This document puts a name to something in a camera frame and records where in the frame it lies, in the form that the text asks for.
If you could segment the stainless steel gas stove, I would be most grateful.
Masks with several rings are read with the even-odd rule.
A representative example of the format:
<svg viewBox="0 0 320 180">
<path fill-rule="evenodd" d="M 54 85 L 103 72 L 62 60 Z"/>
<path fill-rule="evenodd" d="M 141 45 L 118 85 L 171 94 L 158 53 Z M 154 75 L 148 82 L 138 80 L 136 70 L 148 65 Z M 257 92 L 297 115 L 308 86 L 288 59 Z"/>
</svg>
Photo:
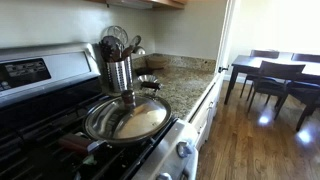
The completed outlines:
<svg viewBox="0 0 320 180">
<path fill-rule="evenodd" d="M 0 50 L 0 180 L 195 180 L 197 133 L 173 116 L 152 137 L 89 155 L 62 147 L 103 93 L 88 43 Z"/>
</svg>

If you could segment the upper wooden wall cabinet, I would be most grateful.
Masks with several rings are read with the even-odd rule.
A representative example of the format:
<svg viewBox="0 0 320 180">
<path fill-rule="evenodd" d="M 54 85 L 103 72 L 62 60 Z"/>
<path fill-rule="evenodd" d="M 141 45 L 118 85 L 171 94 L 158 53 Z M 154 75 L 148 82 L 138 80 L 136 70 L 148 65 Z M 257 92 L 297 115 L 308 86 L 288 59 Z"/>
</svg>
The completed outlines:
<svg viewBox="0 0 320 180">
<path fill-rule="evenodd" d="M 183 9 L 188 0 L 87 0 L 107 5 L 123 6 L 135 9 L 174 8 Z"/>
</svg>

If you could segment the perforated steel utensil holder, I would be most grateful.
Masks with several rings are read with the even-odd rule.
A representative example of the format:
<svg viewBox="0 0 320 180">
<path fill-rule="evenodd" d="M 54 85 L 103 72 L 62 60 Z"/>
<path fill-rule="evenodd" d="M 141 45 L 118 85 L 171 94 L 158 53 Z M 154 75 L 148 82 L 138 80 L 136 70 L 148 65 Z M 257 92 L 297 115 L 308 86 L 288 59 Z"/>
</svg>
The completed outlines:
<svg viewBox="0 0 320 180">
<path fill-rule="evenodd" d="M 132 61 L 126 57 L 123 61 L 108 62 L 107 74 L 109 87 L 117 93 L 133 88 Z"/>
</svg>

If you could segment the woven brown basket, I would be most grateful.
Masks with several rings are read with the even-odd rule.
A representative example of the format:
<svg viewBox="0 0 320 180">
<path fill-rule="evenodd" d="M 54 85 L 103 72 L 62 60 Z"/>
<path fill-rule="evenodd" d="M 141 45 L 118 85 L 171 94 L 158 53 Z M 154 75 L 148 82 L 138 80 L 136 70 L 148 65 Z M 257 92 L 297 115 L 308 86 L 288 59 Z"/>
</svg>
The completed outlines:
<svg viewBox="0 0 320 180">
<path fill-rule="evenodd" d="M 168 59 L 162 56 L 152 56 L 146 60 L 150 69 L 163 69 L 168 65 Z"/>
</svg>

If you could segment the dark wooden spoon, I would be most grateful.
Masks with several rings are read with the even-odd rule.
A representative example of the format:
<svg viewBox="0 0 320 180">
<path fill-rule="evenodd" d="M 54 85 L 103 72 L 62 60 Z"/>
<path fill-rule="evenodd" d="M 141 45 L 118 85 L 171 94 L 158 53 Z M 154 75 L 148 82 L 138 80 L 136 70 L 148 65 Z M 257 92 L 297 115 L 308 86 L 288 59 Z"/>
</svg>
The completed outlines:
<svg viewBox="0 0 320 180">
<path fill-rule="evenodd" d="M 122 52 L 121 59 L 125 60 L 134 50 L 134 48 L 141 42 L 141 36 L 136 35 L 130 42 L 129 46 Z"/>
</svg>

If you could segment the dark dining chair back right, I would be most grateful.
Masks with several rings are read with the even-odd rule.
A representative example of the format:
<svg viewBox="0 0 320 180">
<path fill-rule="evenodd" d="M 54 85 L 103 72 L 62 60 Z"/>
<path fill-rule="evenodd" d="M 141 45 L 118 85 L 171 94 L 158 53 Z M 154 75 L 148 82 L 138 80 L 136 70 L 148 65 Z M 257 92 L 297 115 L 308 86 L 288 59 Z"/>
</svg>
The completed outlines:
<svg viewBox="0 0 320 180">
<path fill-rule="evenodd" d="M 289 82 L 288 85 L 288 93 L 306 105 L 296 126 L 296 130 L 299 131 L 305 118 L 311 116 L 320 107 L 320 82 L 316 76 L 310 75 L 298 81 Z"/>
</svg>

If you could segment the white door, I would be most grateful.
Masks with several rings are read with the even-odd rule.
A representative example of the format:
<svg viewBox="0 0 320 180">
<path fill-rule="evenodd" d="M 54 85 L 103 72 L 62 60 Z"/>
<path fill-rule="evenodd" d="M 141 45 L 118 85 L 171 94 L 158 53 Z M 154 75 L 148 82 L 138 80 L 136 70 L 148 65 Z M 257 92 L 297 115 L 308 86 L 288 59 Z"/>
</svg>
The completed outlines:
<svg viewBox="0 0 320 180">
<path fill-rule="evenodd" d="M 238 15 L 240 4 L 241 0 L 227 0 L 219 44 L 219 51 L 216 62 L 216 72 L 221 78 L 224 78 L 224 75 L 227 71 L 218 73 L 218 68 L 220 66 L 229 66 L 228 60 L 232 46 L 232 37 L 235 29 L 236 16 Z"/>
</svg>

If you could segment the dark dining chair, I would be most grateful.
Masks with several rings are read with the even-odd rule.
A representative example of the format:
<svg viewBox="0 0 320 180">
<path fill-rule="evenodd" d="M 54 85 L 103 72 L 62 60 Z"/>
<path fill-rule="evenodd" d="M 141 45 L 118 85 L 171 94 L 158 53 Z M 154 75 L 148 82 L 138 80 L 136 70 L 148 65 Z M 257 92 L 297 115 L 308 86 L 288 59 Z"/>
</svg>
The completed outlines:
<svg viewBox="0 0 320 180">
<path fill-rule="evenodd" d="M 267 94 L 268 97 L 276 96 L 276 113 L 274 119 L 277 119 L 279 112 L 288 97 L 288 82 L 295 81 L 302 73 L 304 64 L 278 64 L 268 61 L 262 61 L 257 78 L 253 80 L 253 95 L 250 100 L 248 110 L 251 110 L 253 100 L 257 93 Z"/>
<path fill-rule="evenodd" d="M 289 82 L 288 85 L 288 93 L 306 105 L 296 126 L 296 130 L 299 131 L 305 118 L 311 116 L 320 107 L 320 82 L 316 76 L 310 75 L 298 81 Z"/>
<path fill-rule="evenodd" d="M 277 59 L 279 57 L 279 52 L 274 50 L 252 50 L 250 53 L 251 57 L 264 57 L 264 58 L 271 58 L 271 59 Z M 243 83 L 242 88 L 245 88 L 246 82 L 248 80 L 252 81 L 255 78 L 255 75 L 247 74 L 245 81 Z"/>
</svg>

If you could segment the dark dining chair front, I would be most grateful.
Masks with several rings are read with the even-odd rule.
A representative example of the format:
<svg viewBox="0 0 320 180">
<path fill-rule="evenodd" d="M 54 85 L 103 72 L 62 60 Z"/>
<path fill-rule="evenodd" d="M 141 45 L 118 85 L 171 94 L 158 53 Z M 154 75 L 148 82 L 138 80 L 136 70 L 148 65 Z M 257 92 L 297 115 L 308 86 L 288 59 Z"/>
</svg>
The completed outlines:
<svg viewBox="0 0 320 180">
<path fill-rule="evenodd" d="M 302 73 L 304 64 L 278 64 L 268 61 L 262 61 L 257 78 L 253 80 L 253 95 L 250 100 L 248 110 L 251 110 L 253 100 L 257 93 L 267 94 L 268 97 L 276 96 L 276 113 L 274 119 L 277 119 L 279 112 L 288 97 L 288 82 L 295 81 Z"/>
</svg>

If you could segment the steel frying pan with lid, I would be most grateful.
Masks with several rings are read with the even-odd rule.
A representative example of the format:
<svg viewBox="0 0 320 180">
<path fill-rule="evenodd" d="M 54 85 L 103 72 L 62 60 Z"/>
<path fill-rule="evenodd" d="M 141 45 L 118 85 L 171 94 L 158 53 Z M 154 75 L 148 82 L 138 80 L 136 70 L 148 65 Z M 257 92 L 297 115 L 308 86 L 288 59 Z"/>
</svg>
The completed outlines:
<svg viewBox="0 0 320 180">
<path fill-rule="evenodd" d="M 127 90 L 89 110 L 83 121 L 87 138 L 68 133 L 58 143 L 82 155 L 92 154 L 103 145 L 130 146 L 155 135 L 170 117 L 171 106 L 165 99 Z"/>
</svg>

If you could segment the dark wooden dining table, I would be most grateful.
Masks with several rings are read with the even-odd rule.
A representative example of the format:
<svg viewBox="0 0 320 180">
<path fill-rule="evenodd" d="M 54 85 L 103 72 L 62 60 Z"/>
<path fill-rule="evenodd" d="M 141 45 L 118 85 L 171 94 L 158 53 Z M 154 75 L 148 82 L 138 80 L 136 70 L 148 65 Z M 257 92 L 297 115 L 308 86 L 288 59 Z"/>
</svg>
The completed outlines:
<svg viewBox="0 0 320 180">
<path fill-rule="evenodd" d="M 239 73 L 255 74 L 259 71 L 262 61 L 280 64 L 304 64 L 305 67 L 297 80 L 306 83 L 319 83 L 320 81 L 320 64 L 308 61 L 293 61 L 288 55 L 282 55 L 278 59 L 269 59 L 262 57 L 250 57 L 246 55 L 238 55 L 232 63 L 232 73 L 229 79 L 228 89 L 225 95 L 224 104 L 227 105 L 229 97 L 236 83 Z"/>
</svg>

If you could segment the topmost light wood drawer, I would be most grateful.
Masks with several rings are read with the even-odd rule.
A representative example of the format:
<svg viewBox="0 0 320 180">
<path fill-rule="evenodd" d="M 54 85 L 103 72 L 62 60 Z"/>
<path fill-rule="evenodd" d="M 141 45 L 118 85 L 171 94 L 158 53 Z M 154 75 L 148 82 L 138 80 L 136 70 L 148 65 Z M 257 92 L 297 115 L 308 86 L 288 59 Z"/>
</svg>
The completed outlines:
<svg viewBox="0 0 320 180">
<path fill-rule="evenodd" d="M 201 105 L 198 107 L 195 115 L 192 117 L 191 124 L 194 126 L 197 132 L 200 132 L 205 126 L 205 123 L 207 122 L 208 112 L 213 107 L 215 98 L 216 89 L 212 88 L 204 98 Z"/>
</svg>

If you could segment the dark dining chair back left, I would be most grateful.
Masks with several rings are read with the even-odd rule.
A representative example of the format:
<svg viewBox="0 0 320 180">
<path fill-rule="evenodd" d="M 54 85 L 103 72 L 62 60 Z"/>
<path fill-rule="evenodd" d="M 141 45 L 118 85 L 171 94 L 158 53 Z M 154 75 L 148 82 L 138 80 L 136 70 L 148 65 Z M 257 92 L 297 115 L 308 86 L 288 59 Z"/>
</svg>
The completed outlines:
<svg viewBox="0 0 320 180">
<path fill-rule="evenodd" d="M 277 59 L 279 57 L 279 52 L 274 50 L 252 50 L 250 53 L 251 57 L 264 57 L 264 58 L 271 58 L 271 59 Z M 255 75 L 247 74 L 245 81 L 243 83 L 242 88 L 245 88 L 246 82 L 248 80 L 252 81 L 255 78 Z"/>
</svg>

